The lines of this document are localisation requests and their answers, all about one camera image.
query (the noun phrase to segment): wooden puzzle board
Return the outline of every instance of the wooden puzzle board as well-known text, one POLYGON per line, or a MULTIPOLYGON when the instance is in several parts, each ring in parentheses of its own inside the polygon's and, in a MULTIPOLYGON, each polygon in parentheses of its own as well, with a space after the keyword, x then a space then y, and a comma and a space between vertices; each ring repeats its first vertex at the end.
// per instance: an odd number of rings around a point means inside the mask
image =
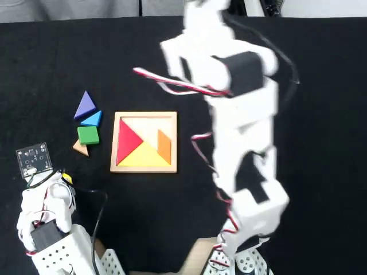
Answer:
POLYGON ((176 112, 116 112, 111 172, 176 172, 176 112))

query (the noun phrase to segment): yellow component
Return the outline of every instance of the yellow component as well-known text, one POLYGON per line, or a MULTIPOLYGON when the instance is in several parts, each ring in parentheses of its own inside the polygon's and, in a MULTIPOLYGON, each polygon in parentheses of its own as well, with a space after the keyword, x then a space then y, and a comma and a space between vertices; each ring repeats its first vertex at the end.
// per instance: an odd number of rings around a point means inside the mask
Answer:
POLYGON ((63 173, 63 178, 66 179, 68 183, 73 184, 71 176, 69 176, 67 173, 63 173))
POLYGON ((151 145, 143 142, 129 156, 124 158, 118 166, 169 167, 170 165, 151 145))

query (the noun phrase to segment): black surface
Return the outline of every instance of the black surface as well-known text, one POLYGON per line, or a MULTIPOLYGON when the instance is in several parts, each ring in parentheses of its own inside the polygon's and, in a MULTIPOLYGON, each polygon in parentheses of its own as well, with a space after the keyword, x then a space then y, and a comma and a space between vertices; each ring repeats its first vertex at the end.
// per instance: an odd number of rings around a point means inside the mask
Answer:
MULTIPOLYGON (((266 244, 275 274, 364 274, 367 19, 251 18, 298 65, 301 85, 276 119, 278 178, 290 196, 266 244)), ((182 18, 124 18, 0 25, 0 270, 36 274, 15 225, 25 183, 14 152, 47 142, 54 167, 109 195, 98 237, 126 269, 177 271, 197 238, 215 236, 225 205, 190 137, 210 128, 201 96, 175 97, 132 67, 166 72, 159 42, 182 18), (90 158, 72 149, 73 115, 87 89, 104 114, 90 158), (115 111, 178 111, 177 174, 111 174, 115 111)), ((236 28, 237 36, 255 41, 236 28)), ((284 91, 290 71, 275 76, 284 91)), ((212 143, 204 144, 209 154, 212 143)), ((100 201, 77 194, 89 233, 100 201)))

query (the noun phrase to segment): black cable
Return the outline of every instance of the black cable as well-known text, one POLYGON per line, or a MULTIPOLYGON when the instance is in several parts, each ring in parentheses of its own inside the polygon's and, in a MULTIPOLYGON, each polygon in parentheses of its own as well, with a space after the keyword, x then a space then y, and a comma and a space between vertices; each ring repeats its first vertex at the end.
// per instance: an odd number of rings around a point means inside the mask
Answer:
POLYGON ((97 231, 98 231, 99 223, 100 223, 100 221, 102 219, 102 214, 103 214, 104 208, 106 207, 106 204, 107 204, 107 201, 108 201, 108 195, 107 195, 106 192, 103 192, 101 190, 84 189, 84 188, 81 188, 81 187, 76 187, 73 184, 70 184, 63 177, 62 177, 62 180, 67 185, 72 186, 74 189, 77 189, 77 190, 82 191, 82 192, 85 192, 85 193, 99 193, 99 194, 101 194, 104 197, 104 201, 102 203, 101 209, 99 210, 99 214, 98 214, 98 217, 97 217, 96 225, 94 227, 94 231, 93 231, 93 234, 92 234, 92 264, 93 264, 93 268, 94 268, 94 271, 95 271, 96 275, 99 275, 98 268, 97 268, 97 265, 96 265, 96 258, 95 258, 95 253, 94 253, 95 251, 94 250, 95 250, 95 242, 96 242, 96 236, 97 236, 97 231))
POLYGON ((57 171, 59 170, 53 170, 51 174, 49 174, 46 178, 44 178, 40 182, 37 182, 35 185, 32 185, 32 186, 27 185, 26 189, 33 189, 33 188, 40 186, 41 184, 45 183, 48 179, 50 179, 57 171))
POLYGON ((274 52, 276 52, 287 64, 288 66, 291 68, 292 70, 292 78, 290 79, 290 85, 288 87, 288 90, 286 92, 286 94, 284 95, 283 98, 283 102, 281 104, 279 104, 279 113, 283 112, 286 108, 287 105, 289 104, 290 100, 293 98, 297 87, 300 83, 299 81, 299 75, 298 75, 298 70, 296 65, 294 64, 294 62, 281 50, 279 49, 273 42, 271 42, 266 36, 264 36, 263 34, 261 34, 261 32, 259 32, 258 30, 246 26, 238 21, 236 21, 235 19, 233 19, 228 13, 224 12, 223 14, 223 18, 230 22, 233 25, 236 25, 237 27, 240 27, 241 29, 244 30, 248 30, 251 33, 255 34, 256 36, 258 36, 267 46, 269 46, 269 48, 271 48, 274 52))

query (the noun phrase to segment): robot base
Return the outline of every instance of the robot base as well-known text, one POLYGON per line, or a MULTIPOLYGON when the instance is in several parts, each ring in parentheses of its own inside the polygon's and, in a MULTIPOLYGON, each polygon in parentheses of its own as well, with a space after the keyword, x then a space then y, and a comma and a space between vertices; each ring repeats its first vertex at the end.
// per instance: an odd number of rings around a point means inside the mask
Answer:
POLYGON ((255 249, 247 249, 236 254, 231 262, 223 252, 212 250, 202 275, 274 275, 261 254, 255 249))
MULTIPOLYGON (((91 237, 85 228, 74 224, 69 235, 35 254, 32 260, 40 275, 94 275, 91 245, 91 237)), ((102 260, 99 259, 97 253, 95 256, 100 275, 125 275, 113 249, 107 249, 102 260)))

